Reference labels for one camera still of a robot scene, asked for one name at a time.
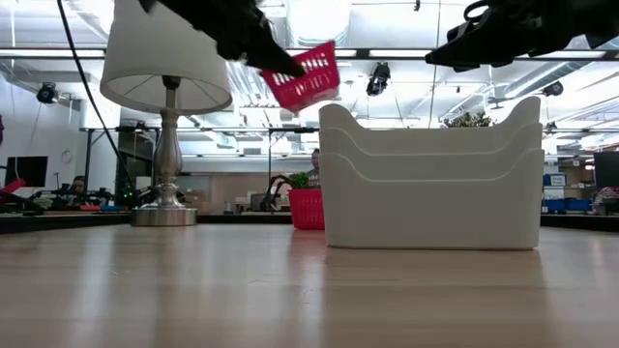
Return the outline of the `green potted plant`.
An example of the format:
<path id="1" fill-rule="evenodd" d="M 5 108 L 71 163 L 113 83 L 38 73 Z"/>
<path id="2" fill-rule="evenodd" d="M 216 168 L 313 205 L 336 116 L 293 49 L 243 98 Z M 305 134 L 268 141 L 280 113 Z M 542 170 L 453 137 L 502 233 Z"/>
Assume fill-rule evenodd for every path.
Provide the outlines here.
<path id="1" fill-rule="evenodd" d="M 496 121 L 484 111 L 476 113 L 465 112 L 453 119 L 444 119 L 443 126 L 448 129 L 460 128 L 487 128 L 496 124 Z"/>

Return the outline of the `red slotted plastic basket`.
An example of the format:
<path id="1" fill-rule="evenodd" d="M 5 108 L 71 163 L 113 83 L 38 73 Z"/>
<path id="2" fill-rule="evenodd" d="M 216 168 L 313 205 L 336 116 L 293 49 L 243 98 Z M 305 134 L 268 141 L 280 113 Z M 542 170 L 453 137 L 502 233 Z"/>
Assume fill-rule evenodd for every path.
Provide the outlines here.
<path id="1" fill-rule="evenodd" d="M 280 107 L 296 113 L 338 94 L 340 78 L 335 52 L 336 44 L 329 41 L 293 55 L 304 71 L 301 77 L 272 71 L 262 71 L 260 75 Z"/>
<path id="2" fill-rule="evenodd" d="M 320 188 L 294 188 L 289 192 L 293 226 L 299 230 L 324 230 L 324 211 Z"/>

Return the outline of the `silver lamp with white shade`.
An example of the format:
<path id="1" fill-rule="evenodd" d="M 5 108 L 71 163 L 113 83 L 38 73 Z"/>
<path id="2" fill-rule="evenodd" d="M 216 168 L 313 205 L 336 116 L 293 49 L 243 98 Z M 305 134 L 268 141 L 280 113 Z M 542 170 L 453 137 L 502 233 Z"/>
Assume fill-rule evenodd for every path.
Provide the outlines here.
<path id="1" fill-rule="evenodd" d="M 153 158 L 156 197 L 133 209 L 131 224 L 196 224 L 197 211 L 177 198 L 183 167 L 177 129 L 182 116 L 221 111 L 233 102 L 215 41 L 158 1 L 114 0 L 100 90 L 120 106 L 162 118 Z"/>

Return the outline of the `blue storage bins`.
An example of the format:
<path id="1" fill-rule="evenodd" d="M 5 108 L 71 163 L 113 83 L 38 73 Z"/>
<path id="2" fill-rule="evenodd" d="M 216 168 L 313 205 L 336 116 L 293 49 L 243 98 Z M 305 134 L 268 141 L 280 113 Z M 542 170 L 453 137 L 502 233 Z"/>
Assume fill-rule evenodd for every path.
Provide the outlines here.
<path id="1" fill-rule="evenodd" d="M 544 214 L 586 213 L 592 208 L 592 201 L 579 198 L 546 199 L 542 204 Z"/>

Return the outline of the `black computer monitor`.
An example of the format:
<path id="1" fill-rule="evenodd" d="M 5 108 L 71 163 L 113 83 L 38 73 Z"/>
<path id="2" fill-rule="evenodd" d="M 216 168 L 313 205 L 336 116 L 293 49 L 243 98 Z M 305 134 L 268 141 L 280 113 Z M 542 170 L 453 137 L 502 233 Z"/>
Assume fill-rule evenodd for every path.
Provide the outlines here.
<path id="1" fill-rule="evenodd" d="M 619 188 L 619 152 L 599 152 L 594 155 L 597 188 Z"/>
<path id="2" fill-rule="evenodd" d="M 9 157 L 5 172 L 5 185 L 22 179 L 27 188 L 45 186 L 48 157 Z"/>

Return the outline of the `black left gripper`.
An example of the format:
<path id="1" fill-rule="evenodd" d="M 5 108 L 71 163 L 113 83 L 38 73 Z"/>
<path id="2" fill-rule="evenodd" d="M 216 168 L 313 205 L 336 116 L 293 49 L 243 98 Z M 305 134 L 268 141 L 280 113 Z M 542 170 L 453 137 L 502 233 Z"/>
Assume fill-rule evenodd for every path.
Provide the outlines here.
<path id="1" fill-rule="evenodd" d="M 138 3 L 146 13 L 158 5 L 168 8 L 195 30 L 216 40 L 217 53 L 226 61 L 292 77 L 305 73 L 274 40 L 266 16 L 258 8 L 258 0 L 138 0 Z"/>

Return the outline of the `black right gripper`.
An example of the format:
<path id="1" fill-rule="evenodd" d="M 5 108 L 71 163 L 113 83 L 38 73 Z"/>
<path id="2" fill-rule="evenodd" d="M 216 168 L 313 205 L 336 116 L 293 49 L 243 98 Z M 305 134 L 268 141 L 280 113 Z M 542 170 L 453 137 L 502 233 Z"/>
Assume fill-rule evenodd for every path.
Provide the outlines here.
<path id="1" fill-rule="evenodd" d="M 490 0 L 487 20 L 491 39 L 477 30 L 457 27 L 447 41 L 425 56 L 428 64 L 454 66 L 456 73 L 509 66 L 521 55 L 540 56 L 562 50 L 584 27 L 574 0 Z"/>

